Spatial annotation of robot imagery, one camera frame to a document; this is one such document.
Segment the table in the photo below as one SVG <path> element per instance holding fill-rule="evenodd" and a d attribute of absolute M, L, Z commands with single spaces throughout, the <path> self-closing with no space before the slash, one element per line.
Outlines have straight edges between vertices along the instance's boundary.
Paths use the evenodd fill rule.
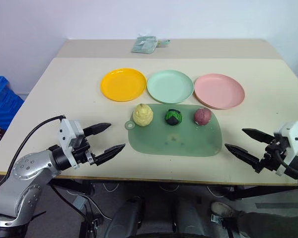
<path fill-rule="evenodd" d="M 192 80 L 207 73 L 236 79 L 245 90 L 245 101 L 229 110 L 212 110 L 221 126 L 223 143 L 239 145 L 261 158 L 265 144 L 252 140 L 242 128 L 273 134 L 287 121 L 298 120 L 298 79 L 276 51 L 262 40 L 172 40 L 168 48 L 151 55 L 132 54 L 133 40 L 68 41 L 55 57 L 0 142 L 0 174 L 28 132 L 41 121 L 65 114 L 83 127 L 99 122 L 112 126 L 88 141 L 98 155 L 126 143 L 114 159 L 97 167 L 85 163 L 62 172 L 62 178 L 174 181 L 203 184 L 296 185 L 287 176 L 264 169 L 260 174 L 222 150 L 212 157 L 181 157 L 141 154 L 128 143 L 124 128 L 139 103 L 157 103 L 145 91 L 130 102 L 117 103 L 100 91 L 102 77 L 109 71 L 131 67 L 147 78 L 154 72 L 176 69 Z M 183 104 L 200 105 L 192 96 Z M 59 122 L 34 134 L 20 156 L 58 144 Z"/>

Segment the green ball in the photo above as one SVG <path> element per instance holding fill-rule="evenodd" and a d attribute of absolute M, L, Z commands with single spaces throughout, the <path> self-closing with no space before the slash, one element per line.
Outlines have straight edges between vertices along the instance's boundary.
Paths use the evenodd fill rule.
<path fill-rule="evenodd" d="M 176 109 L 169 109 L 164 118 L 169 125 L 178 125 L 182 122 L 182 114 Z"/>

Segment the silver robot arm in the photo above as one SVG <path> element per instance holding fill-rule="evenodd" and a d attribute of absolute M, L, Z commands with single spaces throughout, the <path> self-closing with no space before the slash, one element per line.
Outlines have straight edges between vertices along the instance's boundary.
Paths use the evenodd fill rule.
<path fill-rule="evenodd" d="M 61 147 L 23 156 L 13 165 L 11 174 L 0 186 L 0 237 L 22 238 L 33 218 L 42 187 L 61 171 L 80 163 L 100 165 L 112 159 L 125 146 L 116 145 L 95 156 L 89 150 L 87 136 L 98 134 L 111 124 L 100 123 L 82 129 L 78 121 L 62 119 L 59 130 Z"/>

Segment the floor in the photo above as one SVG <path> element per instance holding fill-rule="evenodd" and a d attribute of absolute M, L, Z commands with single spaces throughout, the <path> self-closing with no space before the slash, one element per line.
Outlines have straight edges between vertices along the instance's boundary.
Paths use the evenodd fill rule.
<path fill-rule="evenodd" d="M 106 183 L 108 189 L 116 186 L 116 183 Z M 101 208 L 103 213 L 113 217 L 118 208 L 134 195 L 145 198 L 146 214 L 138 234 L 152 232 L 172 232 L 171 224 L 171 204 L 178 198 L 183 198 L 195 204 L 203 220 L 207 236 L 213 238 L 228 237 L 226 230 L 210 221 L 209 206 L 212 201 L 221 201 L 235 208 L 246 212 L 270 213 L 284 216 L 298 215 L 298 189 L 246 198 L 238 201 L 229 201 L 226 198 L 217 198 L 210 194 L 205 186 L 200 185 L 180 185 L 175 192 L 167 192 L 163 188 L 173 190 L 174 184 L 124 182 L 114 192 L 107 192 L 102 183 L 94 183 L 94 195 L 92 198 Z M 216 193 L 216 187 L 209 187 Z M 75 196 L 59 189 L 60 193 L 73 202 Z M 56 194 L 45 187 L 40 198 L 36 213 L 47 211 L 41 217 L 30 223 L 27 238 L 76 238 L 78 237 L 82 218 L 72 208 L 65 204 Z M 98 229 L 97 237 L 103 238 L 109 220 Z"/>

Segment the sneaker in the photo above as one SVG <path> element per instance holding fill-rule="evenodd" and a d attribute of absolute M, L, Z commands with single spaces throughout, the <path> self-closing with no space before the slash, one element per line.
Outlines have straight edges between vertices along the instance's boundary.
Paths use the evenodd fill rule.
<path fill-rule="evenodd" d="M 222 218 L 234 218 L 237 216 L 237 211 L 221 202 L 212 202 L 211 211 Z"/>

